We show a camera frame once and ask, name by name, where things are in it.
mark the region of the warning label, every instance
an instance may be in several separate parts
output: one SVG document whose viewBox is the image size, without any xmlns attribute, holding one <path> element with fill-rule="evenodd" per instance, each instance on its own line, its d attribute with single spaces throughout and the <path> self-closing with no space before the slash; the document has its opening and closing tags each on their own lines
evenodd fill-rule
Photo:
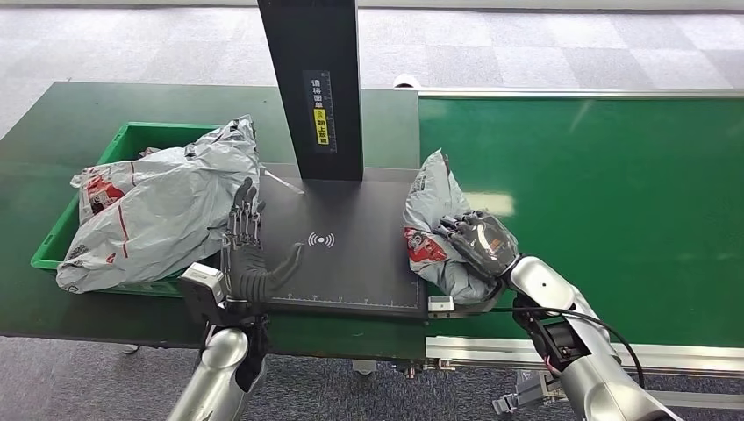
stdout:
<svg viewBox="0 0 744 421">
<path fill-rule="evenodd" d="M 307 103 L 312 121 L 315 151 L 336 153 L 331 72 L 327 70 L 305 70 L 303 76 L 307 87 Z"/>
</svg>

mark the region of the metal rail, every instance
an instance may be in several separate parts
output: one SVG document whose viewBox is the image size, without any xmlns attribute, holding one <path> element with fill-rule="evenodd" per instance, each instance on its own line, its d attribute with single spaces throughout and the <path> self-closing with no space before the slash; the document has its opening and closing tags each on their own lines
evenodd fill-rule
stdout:
<svg viewBox="0 0 744 421">
<path fill-rule="evenodd" d="M 612 344 L 623 367 L 634 370 L 621 344 Z M 632 345 L 644 371 L 659 375 L 744 377 L 744 349 L 712 346 Z M 540 370 L 545 365 L 527 339 L 426 338 L 426 358 L 452 366 Z"/>
</svg>

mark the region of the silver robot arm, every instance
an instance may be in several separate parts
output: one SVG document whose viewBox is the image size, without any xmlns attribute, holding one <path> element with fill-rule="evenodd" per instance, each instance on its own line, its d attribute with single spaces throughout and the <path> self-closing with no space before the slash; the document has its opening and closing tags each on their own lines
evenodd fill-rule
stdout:
<svg viewBox="0 0 744 421">
<path fill-rule="evenodd" d="M 519 254 L 516 239 L 495 217 L 481 211 L 444 217 L 438 233 L 480 276 L 506 282 L 517 293 L 514 319 L 560 381 L 578 419 L 682 421 L 626 373 L 608 331 L 582 317 L 599 319 L 581 292 L 544 261 Z"/>
<path fill-rule="evenodd" d="M 268 315 L 264 303 L 297 270 L 302 245 L 267 270 L 260 240 L 263 203 L 250 178 L 238 188 L 224 236 L 221 269 L 192 264 L 179 288 L 192 316 L 205 324 L 197 369 L 169 421 L 233 421 L 266 379 Z"/>
</svg>

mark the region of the black robotic glove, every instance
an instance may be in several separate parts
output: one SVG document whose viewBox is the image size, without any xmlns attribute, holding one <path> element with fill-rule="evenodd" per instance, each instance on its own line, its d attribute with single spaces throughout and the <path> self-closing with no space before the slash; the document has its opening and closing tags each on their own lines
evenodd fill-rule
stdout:
<svg viewBox="0 0 744 421">
<path fill-rule="evenodd" d="M 473 269 L 494 279 L 518 258 L 517 239 L 488 212 L 474 210 L 456 217 L 445 216 L 435 230 L 457 250 Z"/>
<path fill-rule="evenodd" d="M 247 178 L 238 188 L 228 219 L 225 242 L 228 254 L 228 295 L 249 303 L 265 303 L 299 267 L 303 245 L 294 244 L 286 260 L 268 271 L 259 232 L 264 202 L 252 205 L 256 188 Z"/>
</svg>

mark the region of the gray plastic bag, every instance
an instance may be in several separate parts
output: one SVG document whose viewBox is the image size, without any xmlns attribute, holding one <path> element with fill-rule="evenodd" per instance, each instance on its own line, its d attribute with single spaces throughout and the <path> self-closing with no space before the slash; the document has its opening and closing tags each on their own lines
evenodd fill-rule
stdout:
<svg viewBox="0 0 744 421">
<path fill-rule="evenodd" d="M 186 147 L 84 169 L 71 182 L 82 224 L 57 284 L 82 293 L 150 282 L 216 253 L 235 192 L 246 177 L 259 187 L 259 166 L 244 116 Z"/>
<path fill-rule="evenodd" d="M 441 217 L 470 210 L 445 155 L 441 150 L 429 155 L 405 200 L 403 221 L 408 259 L 413 272 L 438 286 L 458 304 L 480 303 L 494 285 L 472 275 L 462 256 L 433 231 Z"/>
</svg>

